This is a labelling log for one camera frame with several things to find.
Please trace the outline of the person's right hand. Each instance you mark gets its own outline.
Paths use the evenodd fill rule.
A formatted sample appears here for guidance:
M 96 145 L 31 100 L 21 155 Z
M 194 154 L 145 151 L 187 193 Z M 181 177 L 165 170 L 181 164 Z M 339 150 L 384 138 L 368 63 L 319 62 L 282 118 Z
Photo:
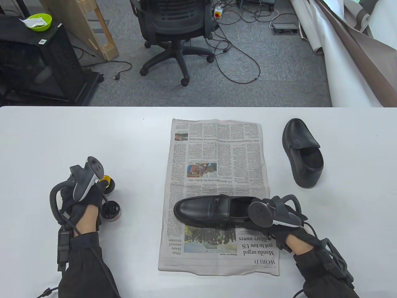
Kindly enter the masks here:
M 302 255 L 315 247 L 321 247 L 321 241 L 312 234 L 309 234 L 303 227 L 292 228 L 282 225 L 272 225 L 271 227 L 263 228 L 252 222 L 245 224 L 243 227 L 271 237 L 276 240 L 276 246 L 280 250 L 284 249 L 295 255 Z

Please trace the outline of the person's left hand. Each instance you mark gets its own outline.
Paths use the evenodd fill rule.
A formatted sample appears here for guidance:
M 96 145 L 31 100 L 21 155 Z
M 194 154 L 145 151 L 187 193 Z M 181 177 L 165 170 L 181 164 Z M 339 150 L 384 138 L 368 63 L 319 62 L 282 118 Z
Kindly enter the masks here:
M 73 199 L 73 187 L 65 187 L 60 191 L 62 198 L 61 213 L 69 217 L 69 221 L 79 231 L 79 234 L 94 233 L 101 225 L 100 211 L 102 209 L 102 194 L 97 186 L 92 186 L 85 198 L 79 202 Z

